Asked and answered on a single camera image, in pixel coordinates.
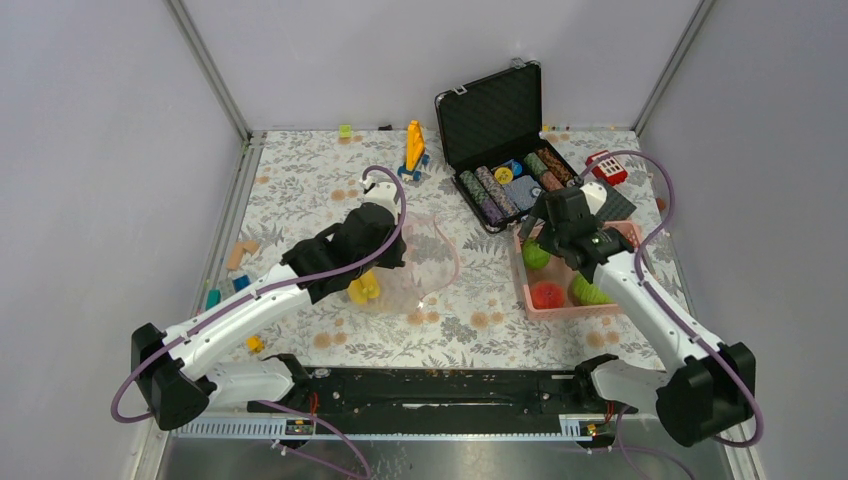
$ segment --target metal floor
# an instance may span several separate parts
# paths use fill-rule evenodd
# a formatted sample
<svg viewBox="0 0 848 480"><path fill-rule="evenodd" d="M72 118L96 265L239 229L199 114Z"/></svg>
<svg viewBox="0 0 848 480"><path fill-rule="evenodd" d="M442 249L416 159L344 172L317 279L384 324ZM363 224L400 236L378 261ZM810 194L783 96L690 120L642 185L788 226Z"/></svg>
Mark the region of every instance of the metal floor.
<svg viewBox="0 0 848 480"><path fill-rule="evenodd" d="M724 448L706 441L684 448L669 438L657 420L628 419L624 434L630 446L659 449L681 459L697 478L733 478ZM500 480L500 479L637 479L621 453L567 453L574 443L543 441L359 441L379 480ZM267 440L179 438L165 450L158 480L336 480L346 478L293 455L282 457ZM340 441L315 440L303 451L362 471ZM652 455L631 453L652 479L687 479L674 463Z"/></svg>

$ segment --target poker chip stack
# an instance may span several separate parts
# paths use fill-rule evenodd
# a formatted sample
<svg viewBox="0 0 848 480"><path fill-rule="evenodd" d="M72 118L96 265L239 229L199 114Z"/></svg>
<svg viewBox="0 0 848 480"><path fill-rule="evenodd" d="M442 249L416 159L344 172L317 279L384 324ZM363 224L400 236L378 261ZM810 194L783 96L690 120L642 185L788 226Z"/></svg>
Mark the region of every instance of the poker chip stack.
<svg viewBox="0 0 848 480"><path fill-rule="evenodd" d="M480 180L480 183L483 184L483 188L486 189L486 192L492 200L495 201L495 204L501 209L504 215L511 217L513 215L518 215L518 213L521 212L515 203L509 199L509 196L506 194L501 184L495 180L494 175L492 175L492 172L490 172L488 168L477 168L477 170L474 171L474 176L477 177L477 180Z"/></svg>
<svg viewBox="0 0 848 480"><path fill-rule="evenodd" d="M542 162L548 167L548 170L554 174L557 180L563 185L568 184L568 181L574 178L571 175L571 172L565 168L565 165L559 161L559 159L547 148L541 148L536 150L536 154L542 160Z"/></svg>
<svg viewBox="0 0 848 480"><path fill-rule="evenodd" d="M501 210L495 205L495 201L486 193L486 189L483 188L483 185L477 180L477 178L469 171L465 171L459 174L459 180L465 185L465 189L468 190L468 193L471 194L471 198L474 200L474 203L480 206L480 209L483 211L483 216L486 217L486 221L489 222L489 225L494 225L501 220L503 220L503 214Z"/></svg>
<svg viewBox="0 0 848 480"><path fill-rule="evenodd" d="M545 190L553 192L563 188L556 176L548 170L547 165L535 153L528 153L524 157L524 164L530 169L530 173L539 180L539 183L545 187Z"/></svg>

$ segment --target green ball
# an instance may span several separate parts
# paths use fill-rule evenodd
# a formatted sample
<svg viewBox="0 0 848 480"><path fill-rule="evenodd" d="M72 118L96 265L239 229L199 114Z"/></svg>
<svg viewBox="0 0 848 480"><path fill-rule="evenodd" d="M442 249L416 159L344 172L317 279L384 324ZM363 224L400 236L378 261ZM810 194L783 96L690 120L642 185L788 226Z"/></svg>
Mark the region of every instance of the green ball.
<svg viewBox="0 0 848 480"><path fill-rule="evenodd" d="M607 305L615 303L600 288L589 283L583 275L577 274L571 282L571 293L580 305Z"/></svg>
<svg viewBox="0 0 848 480"><path fill-rule="evenodd" d="M551 254L542 250L542 247L532 238L528 238L521 247L521 257L524 259L524 266L530 270L545 268L551 260Z"/></svg>

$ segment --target white wall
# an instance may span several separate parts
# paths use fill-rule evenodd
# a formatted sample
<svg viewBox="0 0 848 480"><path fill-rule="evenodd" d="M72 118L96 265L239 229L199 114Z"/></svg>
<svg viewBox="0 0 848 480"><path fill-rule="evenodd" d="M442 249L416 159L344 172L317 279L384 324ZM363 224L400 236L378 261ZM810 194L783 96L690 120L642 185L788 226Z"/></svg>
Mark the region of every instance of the white wall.
<svg viewBox="0 0 848 480"><path fill-rule="evenodd" d="M646 134L698 316L758 361L770 479L842 478L848 10L718 2Z"/></svg>
<svg viewBox="0 0 848 480"><path fill-rule="evenodd" d="M162 2L0 27L0 477L117 478L130 334L189 313L239 142Z"/></svg>
<svg viewBox="0 0 848 480"><path fill-rule="evenodd" d="M698 0L187 0L254 129L437 128L433 98L542 62L545 121L632 125Z"/></svg>

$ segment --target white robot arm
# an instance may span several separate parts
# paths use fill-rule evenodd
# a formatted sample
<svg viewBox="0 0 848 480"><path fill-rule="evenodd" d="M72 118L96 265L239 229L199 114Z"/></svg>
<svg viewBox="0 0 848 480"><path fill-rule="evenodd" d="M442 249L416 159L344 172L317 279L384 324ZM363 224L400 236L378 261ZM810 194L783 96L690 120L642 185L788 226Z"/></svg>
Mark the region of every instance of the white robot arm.
<svg viewBox="0 0 848 480"><path fill-rule="evenodd" d="M299 364L287 365L273 357L253 363L219 360L282 316L343 290L369 268L403 265L406 246L398 234L374 262L356 270L340 269L383 248L397 228L396 186L377 184L369 178L364 187L365 202L343 224L299 242L283 255L279 265L238 295L164 332L150 324L136 330L134 369L163 345L175 344L170 355L150 364L136 380L160 428L180 427L210 407L290 398L293 389L297 390L299 375L292 370L300 368ZM667 371L640 369L604 355L577 367L578 389L590 400L617 401L657 415L672 437L687 446L750 418L750 405L741 398L738 388L722 376L708 352L646 293L644 283L654 286L674 313L734 366L750 389L754 382L753 355L742 344L724 345L680 308L651 275L642 275L640 280L634 270L633 246L616 230L599 228L594 218L605 196L604 189L593 183L545 193L521 234L526 238L537 220L544 220L536 239L539 245L565 259L612 297L655 348ZM316 273L335 270L342 273L306 280ZM213 317L205 328L195 331L197 325Z"/></svg>

